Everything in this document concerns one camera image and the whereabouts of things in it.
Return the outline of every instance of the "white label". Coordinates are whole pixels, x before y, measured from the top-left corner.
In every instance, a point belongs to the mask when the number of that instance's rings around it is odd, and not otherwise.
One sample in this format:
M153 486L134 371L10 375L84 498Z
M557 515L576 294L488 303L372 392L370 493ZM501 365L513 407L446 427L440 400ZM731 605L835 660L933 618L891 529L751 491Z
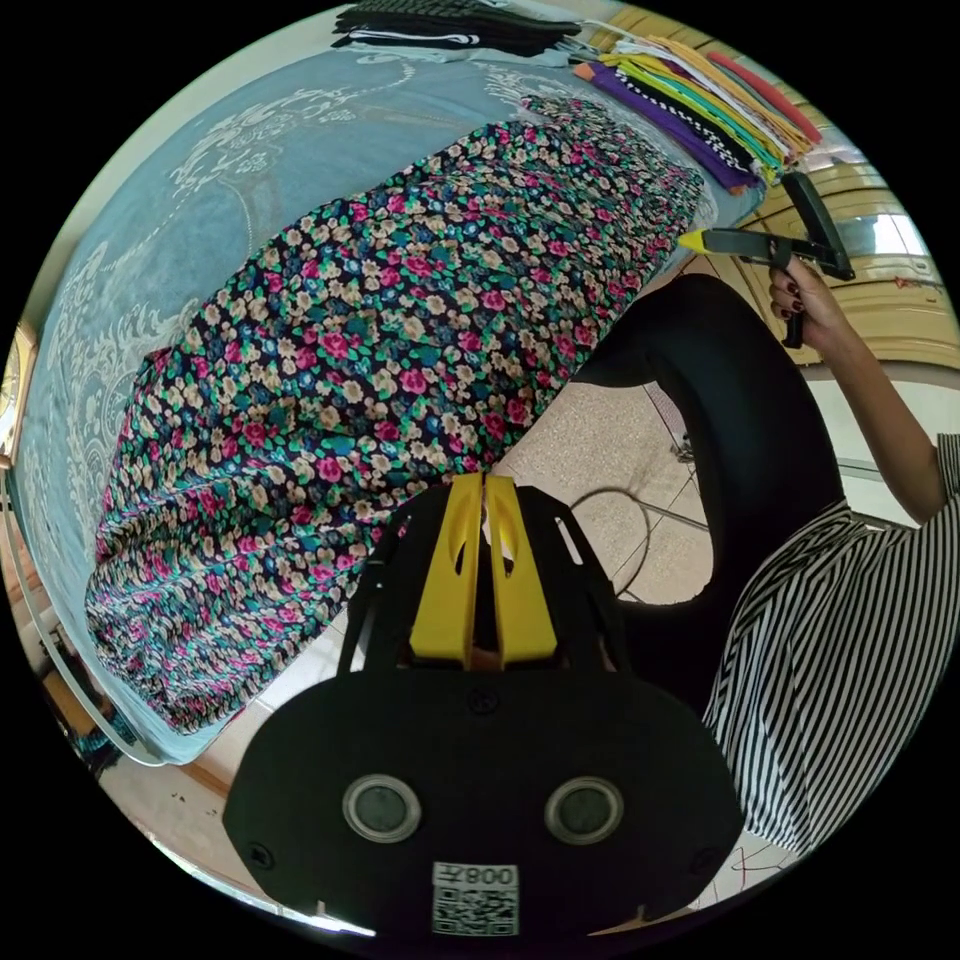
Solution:
M434 933L509 937L519 929L520 880L515 866L434 863Z

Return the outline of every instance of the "black fabric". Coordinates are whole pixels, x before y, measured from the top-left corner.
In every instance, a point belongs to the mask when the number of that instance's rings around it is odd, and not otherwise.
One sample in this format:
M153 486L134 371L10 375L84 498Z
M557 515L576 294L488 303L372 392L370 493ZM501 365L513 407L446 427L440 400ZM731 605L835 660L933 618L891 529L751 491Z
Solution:
M382 30L385 28L378 26L376 28L366 27L364 29ZM535 57L550 49L553 45L552 43L544 42L540 37L534 40L524 40L519 37L501 40L489 34L472 34L470 35L469 42L462 43L458 40L444 39L442 35L434 36L426 40L423 39L424 36L429 36L429 33L420 33L415 36L371 37L356 36L355 32L352 31L345 37L341 37L335 41L332 46L345 47L351 43L363 43L372 47L425 47L436 50L473 50L479 47L485 47L491 50L501 50L504 53L512 53L520 57Z
M498 10L477 0L361 0L339 14L337 24L359 26L362 22L380 23L405 17L460 21L460 29L465 29L463 21L466 20L486 23L491 28L499 25L501 31L513 27L547 33L559 31L567 36L580 32L579 24L573 21L536 20L511 10Z
M655 380L683 416L713 575L684 603L620 606L637 674L702 716L748 581L790 536L843 499L826 426L756 311L703 274L637 301L575 380L604 387Z

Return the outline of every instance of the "floral fabric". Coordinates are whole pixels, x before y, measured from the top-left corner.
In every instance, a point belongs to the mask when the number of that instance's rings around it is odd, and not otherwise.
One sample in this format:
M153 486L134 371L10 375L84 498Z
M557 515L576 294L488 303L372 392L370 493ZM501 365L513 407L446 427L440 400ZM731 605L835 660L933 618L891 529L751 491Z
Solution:
M147 357L87 618L174 730L324 629L391 512L530 429L705 185L602 108L534 98L282 230Z

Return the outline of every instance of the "qr code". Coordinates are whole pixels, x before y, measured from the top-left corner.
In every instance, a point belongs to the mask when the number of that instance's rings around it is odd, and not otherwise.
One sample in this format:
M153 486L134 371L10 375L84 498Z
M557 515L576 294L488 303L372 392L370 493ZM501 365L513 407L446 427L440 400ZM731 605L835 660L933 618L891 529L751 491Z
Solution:
M518 932L516 889L471 890L434 887L433 929L461 937L509 937Z

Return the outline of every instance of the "striped fabric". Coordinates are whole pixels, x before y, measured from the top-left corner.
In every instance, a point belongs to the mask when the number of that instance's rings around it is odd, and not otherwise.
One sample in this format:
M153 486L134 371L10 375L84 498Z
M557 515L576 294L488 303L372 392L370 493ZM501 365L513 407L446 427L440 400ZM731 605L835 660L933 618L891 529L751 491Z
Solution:
M746 829L804 854L909 741L960 634L960 434L938 441L946 506L867 530L842 502L758 571L734 611L704 722Z

